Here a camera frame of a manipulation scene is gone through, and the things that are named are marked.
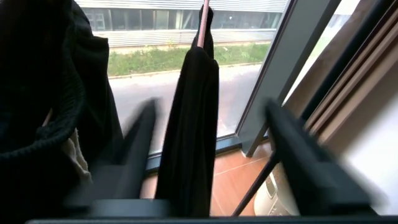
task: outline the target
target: tile floor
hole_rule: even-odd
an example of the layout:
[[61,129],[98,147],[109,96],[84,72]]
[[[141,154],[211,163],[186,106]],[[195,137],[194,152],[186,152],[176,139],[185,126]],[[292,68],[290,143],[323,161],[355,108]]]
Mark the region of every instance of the tile floor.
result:
[[[211,216],[230,216],[249,190],[271,154],[269,143],[258,147],[252,158],[244,157],[240,150],[220,154],[215,161]],[[148,177],[141,198],[153,198],[157,176]],[[241,215],[254,216],[254,197]]]

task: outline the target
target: road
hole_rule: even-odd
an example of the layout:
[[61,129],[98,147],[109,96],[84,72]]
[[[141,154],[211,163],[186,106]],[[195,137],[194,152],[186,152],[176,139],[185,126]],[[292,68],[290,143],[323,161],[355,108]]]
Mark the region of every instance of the road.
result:
[[[313,60],[309,61],[298,76],[298,82],[312,65]],[[260,65],[248,65],[220,68],[217,136],[234,133],[256,83],[260,67]],[[112,79],[109,81],[123,130],[126,130],[129,126],[130,118],[134,119],[135,112],[139,109],[143,101],[150,98],[159,99],[160,114],[154,142],[152,143],[152,152],[158,151],[162,147],[179,75],[179,73],[166,73],[153,76]]]

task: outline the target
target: curb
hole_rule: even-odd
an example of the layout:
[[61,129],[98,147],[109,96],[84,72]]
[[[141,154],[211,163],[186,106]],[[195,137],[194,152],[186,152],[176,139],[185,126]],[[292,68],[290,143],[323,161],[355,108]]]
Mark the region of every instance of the curb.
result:
[[[252,63],[239,63],[234,65],[220,65],[220,68],[230,68],[230,67],[240,67],[240,66],[248,66],[248,65],[260,65],[262,62],[252,62]],[[180,72],[181,69],[178,70],[169,70],[169,71],[161,71],[161,72],[147,72],[147,73],[137,73],[131,75],[120,75],[120,76],[108,76],[109,80],[120,79],[120,78],[134,78],[134,77],[142,77],[142,76],[153,76],[153,75],[166,75],[170,73]]]

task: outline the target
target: corrugated metal siding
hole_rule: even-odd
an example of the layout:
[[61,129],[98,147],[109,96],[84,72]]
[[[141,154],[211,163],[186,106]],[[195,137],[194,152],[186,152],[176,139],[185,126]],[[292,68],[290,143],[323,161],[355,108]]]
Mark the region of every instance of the corrugated metal siding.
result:
[[[275,29],[215,29],[213,39],[220,42],[257,42],[272,40]],[[110,47],[132,47],[164,44],[190,44],[195,30],[102,31],[98,37],[108,38]]]
[[[75,0],[80,7],[199,10],[203,0]],[[289,0],[211,0],[220,11],[283,12]]]

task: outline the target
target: glass pane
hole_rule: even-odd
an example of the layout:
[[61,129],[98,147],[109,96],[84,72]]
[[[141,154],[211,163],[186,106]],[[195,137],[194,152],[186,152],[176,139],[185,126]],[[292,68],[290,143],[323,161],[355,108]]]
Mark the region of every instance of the glass pane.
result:
[[[200,8],[187,10],[172,1],[147,0],[145,6],[126,1],[129,3],[96,1],[98,8],[83,10],[94,31],[118,31],[101,36],[109,39],[109,83],[122,127],[127,127],[144,100],[160,98],[153,151],[159,152],[179,70],[199,27]],[[193,1],[201,5],[200,0]],[[211,24],[215,59],[220,65],[219,138],[235,132],[288,2],[233,1],[213,7]]]
[[323,31],[321,37],[319,38],[316,46],[312,50],[311,55],[305,62],[303,69],[301,70],[300,74],[296,78],[293,86],[291,87],[290,91],[288,92],[284,103],[289,99],[293,91],[296,89],[297,85],[301,82],[304,78],[305,74],[310,70],[312,64],[316,61],[318,56],[322,53],[323,49],[329,44],[329,42],[334,38],[337,32],[343,27],[345,22],[349,19],[349,17],[354,12],[356,6],[358,5],[360,0],[342,0],[336,9],[334,15],[330,19],[327,27]]

